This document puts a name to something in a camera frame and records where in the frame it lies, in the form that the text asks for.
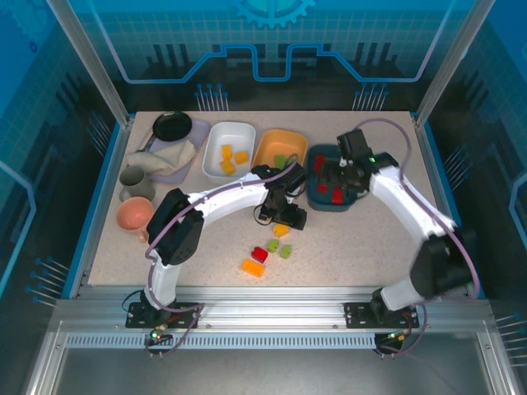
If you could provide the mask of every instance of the yellow block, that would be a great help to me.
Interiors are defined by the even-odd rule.
[[[273,233],[277,237],[285,236],[289,233],[289,226],[284,224],[277,224],[273,227]]]
[[[248,162],[248,161],[249,161],[249,156],[247,155],[247,152],[240,151],[234,154],[234,162],[237,165],[243,165],[245,162]]]
[[[228,144],[222,146],[222,155],[223,159],[230,159],[232,157],[231,146],[229,146]]]
[[[233,175],[236,172],[236,168],[228,159],[221,161],[220,166],[222,167],[223,171],[225,171],[226,175]]]

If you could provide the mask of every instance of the red block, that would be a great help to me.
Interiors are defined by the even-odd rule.
[[[316,187],[316,190],[320,193],[327,193],[328,192],[328,186],[324,184],[319,184],[318,187]]]
[[[268,252],[264,249],[261,249],[260,247],[254,247],[253,252],[250,253],[250,256],[258,262],[264,263],[265,259],[267,259]]]
[[[326,160],[326,157],[324,155],[317,155],[315,157],[315,165],[313,166],[313,171],[315,174],[317,174],[320,169],[322,169],[322,165],[324,164],[324,161]]]
[[[343,204],[344,194],[341,188],[335,187],[331,194],[331,204]]]

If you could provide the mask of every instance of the blue edge trim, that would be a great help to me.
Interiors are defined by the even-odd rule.
[[[458,207],[455,205],[454,194],[452,193],[452,189],[450,189],[450,185],[448,184],[445,167],[443,166],[443,162],[439,155],[439,150],[437,149],[436,139],[434,138],[434,135],[431,132],[431,127],[428,121],[425,122],[424,129],[425,134],[427,135],[428,143],[430,144],[431,154],[434,157],[434,162],[436,162],[437,172],[439,173],[439,178],[441,179],[441,184],[443,185],[443,189],[445,191],[446,203],[448,204],[448,208],[450,209],[450,213],[452,214],[452,219],[455,221],[456,224],[462,225],[461,217],[459,216],[458,212]],[[478,299],[485,299],[483,286],[479,288]]]
[[[90,206],[86,213],[86,219],[82,225],[81,234],[79,235],[79,240],[77,242],[77,247],[75,248],[75,253],[73,254],[72,264],[69,268],[68,277],[66,277],[66,282],[64,284],[63,292],[60,295],[61,299],[69,299],[70,292],[72,291],[73,285],[75,284],[75,277],[77,276],[77,271],[81,264],[82,251],[86,245],[86,240],[88,238],[88,233],[90,232],[91,222],[93,221],[93,216],[96,213],[97,204],[100,200],[100,192],[102,186],[105,183],[106,175],[108,174],[108,168],[110,167],[110,161],[114,153],[115,144],[117,143],[117,137],[119,136],[119,130],[121,125],[119,123],[115,124],[114,131],[112,132],[112,138],[110,139],[110,144],[108,144],[108,149],[106,150],[105,159],[102,162],[100,167],[99,177],[97,178],[96,188],[91,195]]]
[[[443,189],[445,190],[446,202],[449,206],[450,212],[452,214],[452,218],[457,224],[461,225],[461,217],[459,216],[457,206],[455,205],[454,195],[452,194],[452,190],[450,189],[450,185],[448,184],[448,179],[446,178],[445,168],[443,167],[443,162],[441,161],[439,150],[437,149],[436,140],[431,132],[431,127],[428,121],[425,122],[424,129],[427,135],[427,140],[430,144],[431,153],[433,155],[434,161],[436,162],[437,172],[439,173],[441,184],[443,185]],[[90,230],[91,222],[93,220],[93,216],[95,215],[97,204],[99,203],[100,191],[105,181],[106,174],[108,172],[108,167],[110,166],[110,159],[114,152],[115,143],[117,142],[117,137],[119,135],[119,130],[120,130],[120,125],[116,123],[114,132],[112,133],[110,144],[108,145],[108,150],[106,150],[105,160],[102,164],[102,167],[100,168],[100,173],[99,173],[99,178],[97,179],[96,188],[93,191],[93,195],[91,196],[90,206],[88,207],[86,219],[84,220],[84,225],[82,226],[81,235],[79,236],[79,241],[77,243],[77,247],[75,248],[75,253],[73,254],[72,265],[69,269],[68,278],[66,279],[66,283],[63,288],[63,293],[61,295],[62,299],[68,299],[69,294],[73,288],[75,277],[77,275],[77,270],[79,269],[79,265],[81,264],[82,250],[84,249],[86,245],[86,239],[88,237],[88,232]],[[479,299],[485,298],[483,288],[481,288],[481,290],[479,291],[478,298]]]

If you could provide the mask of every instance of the glass panel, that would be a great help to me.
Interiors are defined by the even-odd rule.
[[[25,390],[115,121],[44,1],[0,2],[0,35],[0,388],[14,394]]]
[[[477,231],[498,316],[527,314],[526,12],[525,3],[494,4],[429,119],[444,185],[463,226]]]
[[[417,109],[473,0],[235,4],[72,1],[137,111]]]

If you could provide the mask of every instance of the white cloth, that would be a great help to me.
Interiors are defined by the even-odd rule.
[[[156,152],[127,154],[125,159],[128,166],[139,166],[146,174],[169,175],[187,165],[196,154],[194,144],[186,140]]]

